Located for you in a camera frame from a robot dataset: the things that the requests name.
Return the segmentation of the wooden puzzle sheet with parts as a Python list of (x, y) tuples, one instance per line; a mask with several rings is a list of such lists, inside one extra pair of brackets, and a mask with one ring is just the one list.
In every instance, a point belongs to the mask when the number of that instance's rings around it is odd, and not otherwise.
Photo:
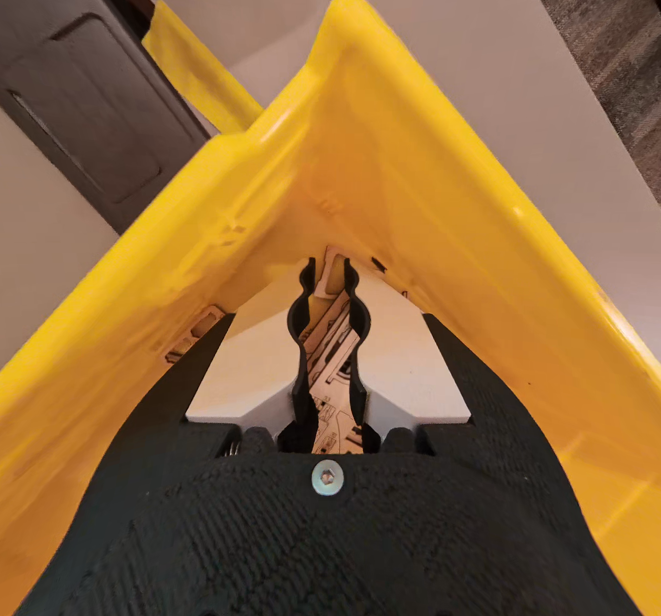
[(350, 299), (345, 291), (303, 338), (309, 391), (318, 414), (313, 453), (362, 454), (361, 427), (350, 407), (351, 355), (359, 336), (350, 324)]

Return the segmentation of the dark grey panel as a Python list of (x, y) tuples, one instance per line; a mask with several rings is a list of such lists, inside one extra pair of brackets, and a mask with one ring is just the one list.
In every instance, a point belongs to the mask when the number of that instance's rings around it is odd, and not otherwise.
[(1, 106), (118, 234), (210, 134), (142, 46), (151, 0), (1, 0)]

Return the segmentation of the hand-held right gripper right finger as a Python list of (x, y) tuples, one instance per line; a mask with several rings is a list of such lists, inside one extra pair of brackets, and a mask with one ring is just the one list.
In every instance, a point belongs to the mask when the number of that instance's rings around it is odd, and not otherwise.
[(365, 454), (388, 433), (430, 424), (466, 424), (471, 413), (425, 314), (377, 273), (344, 261), (350, 327), (350, 409)]

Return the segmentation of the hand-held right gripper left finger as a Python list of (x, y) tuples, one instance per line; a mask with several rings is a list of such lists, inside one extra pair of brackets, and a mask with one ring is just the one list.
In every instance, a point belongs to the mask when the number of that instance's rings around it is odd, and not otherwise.
[(312, 452), (318, 413), (301, 334), (316, 261), (304, 258), (240, 306), (187, 411), (196, 424), (264, 428), (281, 450)]

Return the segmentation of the wooden puzzle sheet with cutouts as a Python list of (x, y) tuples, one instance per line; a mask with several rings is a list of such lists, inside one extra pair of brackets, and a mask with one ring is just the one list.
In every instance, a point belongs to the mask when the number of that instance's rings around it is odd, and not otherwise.
[(326, 247), (321, 276), (315, 287), (314, 295), (321, 299), (336, 298), (345, 287), (346, 256), (341, 248), (329, 245)]

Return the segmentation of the yellow plastic bin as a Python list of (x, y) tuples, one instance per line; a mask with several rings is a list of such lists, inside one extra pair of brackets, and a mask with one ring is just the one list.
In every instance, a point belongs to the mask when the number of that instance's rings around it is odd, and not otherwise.
[(434, 314), (559, 452), (660, 614), (660, 361), (366, 0), (244, 132), (211, 139), (1, 371), (1, 614), (64, 539), (166, 351), (335, 245)]

